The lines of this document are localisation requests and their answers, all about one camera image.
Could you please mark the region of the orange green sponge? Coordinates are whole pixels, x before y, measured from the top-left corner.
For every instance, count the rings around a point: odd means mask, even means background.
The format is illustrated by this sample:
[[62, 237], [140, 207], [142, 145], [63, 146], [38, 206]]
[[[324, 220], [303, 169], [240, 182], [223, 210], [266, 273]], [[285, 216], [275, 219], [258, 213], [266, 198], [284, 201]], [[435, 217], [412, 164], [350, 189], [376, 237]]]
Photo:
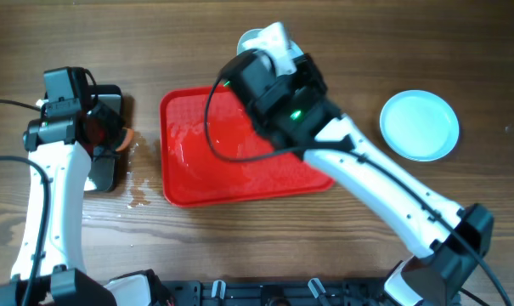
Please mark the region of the orange green sponge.
[[125, 150], [130, 145], [133, 136], [134, 131], [131, 128], [124, 127], [113, 145], [114, 151], [118, 152]]

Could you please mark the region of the white plate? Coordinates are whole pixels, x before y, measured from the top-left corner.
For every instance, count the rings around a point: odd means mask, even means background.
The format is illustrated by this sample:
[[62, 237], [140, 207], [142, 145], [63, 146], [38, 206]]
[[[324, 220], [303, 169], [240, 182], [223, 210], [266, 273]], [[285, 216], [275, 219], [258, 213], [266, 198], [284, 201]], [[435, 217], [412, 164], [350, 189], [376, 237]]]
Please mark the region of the white plate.
[[393, 95], [381, 110], [379, 128], [392, 150], [416, 162], [447, 156], [460, 139], [460, 123], [453, 108], [424, 90]]
[[[258, 38], [258, 34], [261, 30], [262, 28], [256, 28], [245, 32], [238, 41], [236, 54], [241, 54], [242, 52], [246, 51], [244, 43], [252, 39]], [[303, 51], [298, 47], [298, 45], [294, 41], [291, 41], [291, 48], [289, 49], [289, 54], [292, 58], [296, 58], [298, 56], [303, 55]]]

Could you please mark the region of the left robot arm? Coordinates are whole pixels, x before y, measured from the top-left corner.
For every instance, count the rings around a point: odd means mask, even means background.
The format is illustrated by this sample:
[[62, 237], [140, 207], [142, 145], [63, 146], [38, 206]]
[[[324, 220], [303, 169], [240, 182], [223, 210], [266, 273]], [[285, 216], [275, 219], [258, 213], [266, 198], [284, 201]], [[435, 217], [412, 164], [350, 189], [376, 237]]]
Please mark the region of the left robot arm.
[[107, 285], [90, 278], [82, 259], [82, 203], [93, 150], [123, 149], [131, 137], [122, 117], [98, 101], [49, 100], [24, 134], [31, 170], [25, 232], [0, 305], [155, 305], [168, 291], [150, 269]]

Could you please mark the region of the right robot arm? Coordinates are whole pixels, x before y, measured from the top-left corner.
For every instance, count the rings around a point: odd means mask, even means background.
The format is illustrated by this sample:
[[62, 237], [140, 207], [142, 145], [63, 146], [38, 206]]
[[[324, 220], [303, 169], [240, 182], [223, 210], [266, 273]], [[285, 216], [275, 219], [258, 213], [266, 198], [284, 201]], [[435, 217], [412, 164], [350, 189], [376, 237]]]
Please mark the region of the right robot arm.
[[308, 54], [281, 71], [261, 50], [233, 58], [219, 73], [257, 133], [333, 178], [379, 216], [410, 251], [386, 280], [401, 305], [449, 305], [483, 267], [494, 226], [484, 206], [462, 207], [427, 188], [379, 151], [327, 97]]

